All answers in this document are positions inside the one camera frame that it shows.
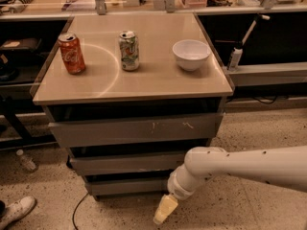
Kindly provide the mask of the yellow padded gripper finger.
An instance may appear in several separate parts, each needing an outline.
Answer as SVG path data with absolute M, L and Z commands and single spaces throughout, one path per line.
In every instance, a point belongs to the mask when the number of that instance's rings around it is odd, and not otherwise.
M 178 202 L 173 195 L 164 195 L 154 213 L 153 222 L 157 225 L 163 223 L 177 207 Z

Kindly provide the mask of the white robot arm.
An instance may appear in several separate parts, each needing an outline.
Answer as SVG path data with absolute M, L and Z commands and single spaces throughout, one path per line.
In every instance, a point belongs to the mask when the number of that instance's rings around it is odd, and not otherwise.
M 189 149 L 182 165 L 167 182 L 153 222 L 162 223 L 181 200 L 190 197 L 202 182 L 220 175 L 240 177 L 296 191 L 307 191 L 307 147 L 228 152 L 219 147 Z

